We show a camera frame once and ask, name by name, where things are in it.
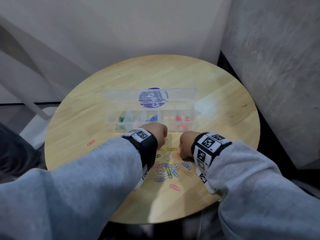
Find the wrist strap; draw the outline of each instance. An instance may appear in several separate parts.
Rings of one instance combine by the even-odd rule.
[[[158,141],[149,131],[137,128],[124,133],[122,138],[127,139],[138,150],[141,157],[142,168],[147,165],[147,171],[152,168],[156,160]]]
[[[191,147],[198,169],[206,175],[214,158],[231,144],[231,141],[217,133],[205,132],[198,135]]]

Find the gray wall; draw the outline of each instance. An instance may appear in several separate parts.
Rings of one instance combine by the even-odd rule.
[[[320,0],[233,0],[221,49],[293,163],[319,159]]]
[[[132,57],[178,54],[216,63],[230,3],[0,0],[0,31],[7,31],[0,36],[5,43],[0,81],[26,88],[34,102],[50,102],[61,101],[98,70]],[[19,101],[0,86],[0,103],[14,102]]]

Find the person's left hand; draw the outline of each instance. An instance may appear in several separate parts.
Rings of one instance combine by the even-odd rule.
[[[158,149],[160,149],[165,144],[165,137],[168,135],[168,128],[160,123],[157,122],[150,122],[148,124],[140,126],[140,128],[143,128],[156,137],[158,141]]]

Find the wooden tabletop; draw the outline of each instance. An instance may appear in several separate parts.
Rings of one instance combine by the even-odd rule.
[[[132,58],[107,67],[74,88],[56,110],[45,142],[46,165],[53,170],[88,153],[110,137],[119,136],[106,123],[109,103],[102,90],[196,88],[197,112],[192,130],[216,132],[231,141],[242,140],[257,149],[260,122],[254,101],[244,86],[223,69],[203,60],[177,55]],[[165,147],[179,147],[181,133],[168,134]],[[177,153],[170,160],[178,160]],[[167,162],[169,152],[156,159]],[[193,176],[155,182],[151,169],[141,188],[132,191],[111,218],[113,222],[147,224],[167,222],[198,212],[220,196],[206,190],[195,171]],[[177,185],[176,191],[170,185]]]

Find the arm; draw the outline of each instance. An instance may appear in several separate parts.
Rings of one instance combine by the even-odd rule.
[[[244,143],[224,149],[207,180],[224,193],[218,212],[227,239],[320,238],[320,201]]]
[[[0,238],[98,239],[142,175],[140,155],[115,137],[53,171],[0,185]]]

